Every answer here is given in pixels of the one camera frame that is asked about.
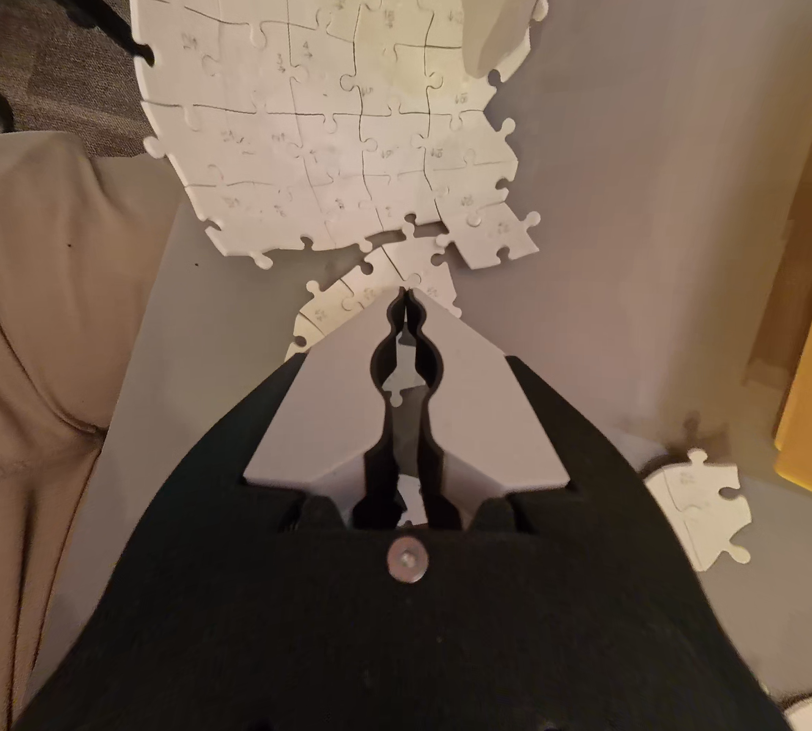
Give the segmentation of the curved white puzzle strip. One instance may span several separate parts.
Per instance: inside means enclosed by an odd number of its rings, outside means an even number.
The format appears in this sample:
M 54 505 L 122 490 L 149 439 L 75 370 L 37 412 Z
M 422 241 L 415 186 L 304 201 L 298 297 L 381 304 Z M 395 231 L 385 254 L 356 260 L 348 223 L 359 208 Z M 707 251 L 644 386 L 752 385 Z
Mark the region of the curved white puzzle strip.
M 406 224 L 404 239 L 374 249 L 364 260 L 369 273 L 355 267 L 327 289 L 321 289 L 315 280 L 307 283 L 312 298 L 296 314 L 286 360 L 306 357 L 317 342 L 370 307 L 384 291 L 409 288 L 412 280 L 455 316 L 461 314 L 454 306 L 456 293 L 449 269 L 432 262 L 442 249 L 431 238 L 415 237 L 413 231 Z

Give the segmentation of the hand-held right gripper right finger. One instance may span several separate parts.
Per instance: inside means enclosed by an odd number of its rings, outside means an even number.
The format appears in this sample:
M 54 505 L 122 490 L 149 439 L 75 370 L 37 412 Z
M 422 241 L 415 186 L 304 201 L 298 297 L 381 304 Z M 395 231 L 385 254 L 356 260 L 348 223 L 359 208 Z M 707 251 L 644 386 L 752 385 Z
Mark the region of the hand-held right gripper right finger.
M 569 474 L 508 356 L 418 289 L 406 312 L 428 389 L 417 440 L 428 526 L 460 530 L 487 500 L 565 488 Z

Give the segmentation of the yellow plastic bin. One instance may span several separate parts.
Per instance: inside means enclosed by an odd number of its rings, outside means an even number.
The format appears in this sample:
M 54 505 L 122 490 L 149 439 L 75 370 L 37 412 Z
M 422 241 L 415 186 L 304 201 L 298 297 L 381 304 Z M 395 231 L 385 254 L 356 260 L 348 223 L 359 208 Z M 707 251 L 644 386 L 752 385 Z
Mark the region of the yellow plastic bin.
M 775 472 L 811 492 L 811 332 L 798 361 L 776 429 Z

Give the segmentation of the three-piece joined puzzle strip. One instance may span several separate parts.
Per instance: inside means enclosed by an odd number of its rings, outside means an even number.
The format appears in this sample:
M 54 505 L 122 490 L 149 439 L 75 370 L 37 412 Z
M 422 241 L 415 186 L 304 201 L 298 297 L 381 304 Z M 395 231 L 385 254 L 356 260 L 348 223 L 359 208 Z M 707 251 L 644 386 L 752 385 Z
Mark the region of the three-piece joined puzzle strip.
M 732 539 L 752 522 L 740 493 L 735 463 L 714 464 L 700 448 L 691 448 L 683 463 L 651 473 L 645 485 L 663 511 L 695 572 L 707 571 L 722 553 L 736 563 L 749 563 L 750 552 Z

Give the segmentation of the assembled white puzzle ball section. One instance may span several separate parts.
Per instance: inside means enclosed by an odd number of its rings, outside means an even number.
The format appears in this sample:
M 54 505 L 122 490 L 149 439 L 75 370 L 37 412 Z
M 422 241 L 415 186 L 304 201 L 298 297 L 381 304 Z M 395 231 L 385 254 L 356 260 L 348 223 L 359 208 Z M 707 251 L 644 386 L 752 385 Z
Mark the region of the assembled white puzzle ball section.
M 130 0 L 152 137 L 224 255 L 368 251 L 440 224 L 472 269 L 535 253 L 507 202 L 512 119 L 472 75 L 463 0 Z

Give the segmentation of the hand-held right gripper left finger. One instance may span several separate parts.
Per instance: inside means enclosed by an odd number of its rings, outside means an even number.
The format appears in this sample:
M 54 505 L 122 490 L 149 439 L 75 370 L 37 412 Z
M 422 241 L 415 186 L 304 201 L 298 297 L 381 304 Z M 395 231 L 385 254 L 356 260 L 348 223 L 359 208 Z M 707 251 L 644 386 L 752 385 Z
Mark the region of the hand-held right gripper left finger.
M 397 367 L 405 301 L 403 288 L 384 291 L 307 352 L 245 469 L 247 482 L 326 496 L 357 529 L 398 525 L 399 466 L 382 385 Z

